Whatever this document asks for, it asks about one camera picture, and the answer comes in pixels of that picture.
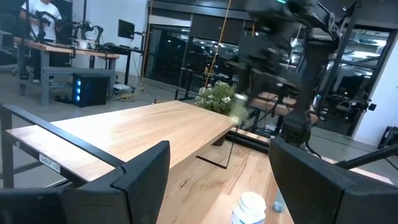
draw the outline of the green plant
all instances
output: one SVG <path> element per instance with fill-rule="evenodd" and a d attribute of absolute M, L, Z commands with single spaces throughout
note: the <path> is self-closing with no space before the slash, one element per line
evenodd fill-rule
<path fill-rule="evenodd" d="M 233 105 L 235 87 L 229 86 L 225 82 L 217 81 L 213 87 L 201 88 L 197 96 L 197 106 L 229 115 Z"/>

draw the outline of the monitor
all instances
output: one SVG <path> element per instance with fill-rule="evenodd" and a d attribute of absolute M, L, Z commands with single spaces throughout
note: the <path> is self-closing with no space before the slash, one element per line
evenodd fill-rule
<path fill-rule="evenodd" d="M 119 20 L 118 37 L 124 37 L 134 40 L 134 24 Z"/>

